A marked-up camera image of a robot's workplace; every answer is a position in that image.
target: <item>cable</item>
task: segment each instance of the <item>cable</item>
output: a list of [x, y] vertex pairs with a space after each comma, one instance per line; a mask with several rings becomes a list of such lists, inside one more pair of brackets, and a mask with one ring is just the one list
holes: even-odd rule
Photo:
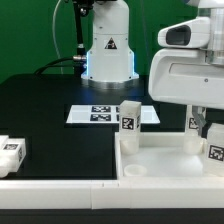
[[[73, 61], [72, 65], [58, 65], [58, 63], [62, 63], [65, 61]], [[82, 56], [82, 55], [76, 55], [73, 57], [66, 57], [66, 58], [60, 58], [57, 59], [55, 61], [52, 61], [50, 63], [48, 63], [47, 65], [45, 65], [44, 67], [38, 68], [35, 72], [34, 75], [41, 75], [46, 69], [51, 68], [51, 67], [74, 67], [74, 63], [78, 63], [79, 65], [83, 65], [83, 63], [86, 62], [86, 56]]]
[[65, 62], [65, 61], [74, 61], [74, 60], [73, 60], [73, 57], [66, 57], [66, 58], [57, 59], [55, 61], [52, 61], [52, 62], [48, 63], [44, 67], [38, 68], [34, 72], [34, 75], [41, 75], [47, 68], [50, 68], [50, 67], [61, 67], [61, 68], [67, 67], [66, 65], [62, 65], [62, 62]]
[[86, 50], [85, 50], [83, 34], [82, 34], [81, 14], [80, 14], [78, 2], [76, 0], [73, 0], [73, 10], [74, 10], [74, 16], [75, 16], [75, 25], [76, 25], [77, 54], [85, 55]]
[[[61, 55], [60, 55], [60, 51], [58, 49], [57, 39], [56, 39], [56, 17], [57, 17], [58, 8], [59, 8], [61, 2], [62, 2], [62, 0], [58, 0], [58, 3], [56, 4], [55, 10], [54, 10], [54, 15], [53, 15], [53, 23], [52, 23], [52, 34], [53, 34], [53, 40], [54, 40], [54, 47], [55, 47], [58, 59], [61, 58]], [[61, 67], [61, 74], [62, 75], [64, 74], [63, 67]]]

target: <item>warning label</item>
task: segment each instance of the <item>warning label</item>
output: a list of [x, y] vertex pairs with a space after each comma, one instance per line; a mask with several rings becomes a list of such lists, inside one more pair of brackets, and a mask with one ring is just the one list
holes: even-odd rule
[[116, 50], [117, 49], [117, 46], [113, 40], [113, 38], [110, 38], [107, 46], [105, 47], [105, 49], [108, 49], [108, 50]]

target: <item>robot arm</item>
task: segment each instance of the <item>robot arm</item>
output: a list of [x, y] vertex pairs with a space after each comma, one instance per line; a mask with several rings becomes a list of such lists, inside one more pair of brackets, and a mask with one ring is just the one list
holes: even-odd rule
[[193, 105], [199, 134], [202, 108], [224, 109], [224, 1], [183, 0], [198, 6], [196, 19], [165, 28], [150, 71], [154, 100]]

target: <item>black cable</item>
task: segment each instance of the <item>black cable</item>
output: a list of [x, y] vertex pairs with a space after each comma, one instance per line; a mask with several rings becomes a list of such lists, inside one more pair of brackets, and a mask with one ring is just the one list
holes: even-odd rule
[[77, 36], [77, 44], [78, 44], [77, 54], [85, 55], [86, 50], [85, 50], [84, 41], [83, 41], [80, 9], [79, 9], [77, 0], [73, 0], [72, 2], [73, 2], [74, 14], [75, 14], [76, 36]]
[[61, 67], [74, 67], [74, 64], [71, 64], [71, 65], [46, 65], [44, 67], [37, 69], [34, 72], [34, 75], [41, 75], [48, 68], [61, 68]]
[[47, 65], [41, 67], [41, 68], [38, 68], [35, 72], [34, 72], [34, 75], [40, 75], [43, 71], [45, 71], [47, 68], [49, 67], [54, 67], [53, 65], [56, 65], [58, 63], [61, 63], [61, 62], [65, 62], [65, 61], [73, 61], [73, 57], [65, 57], [65, 58], [60, 58], [60, 59], [57, 59], [55, 61], [52, 61], [50, 63], [48, 63]]
[[60, 59], [57, 59], [55, 61], [48, 63], [47, 65], [55, 65], [55, 64], [58, 64], [58, 63], [64, 62], [64, 61], [73, 61], [73, 57], [71, 56], [71, 57], [60, 58]]

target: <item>white block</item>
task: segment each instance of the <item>white block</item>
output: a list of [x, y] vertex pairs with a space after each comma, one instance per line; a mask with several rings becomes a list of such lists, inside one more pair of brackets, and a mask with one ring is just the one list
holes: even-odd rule
[[0, 150], [0, 178], [17, 172], [26, 156], [24, 139], [8, 139]]
[[141, 103], [125, 100], [120, 105], [120, 144], [123, 154], [135, 154], [139, 150], [141, 130]]
[[204, 171], [224, 176], [224, 125], [212, 124], [208, 131]]
[[204, 139], [198, 135], [198, 125], [192, 114], [192, 106], [187, 106], [186, 124], [183, 151], [187, 154], [197, 155], [203, 152]]

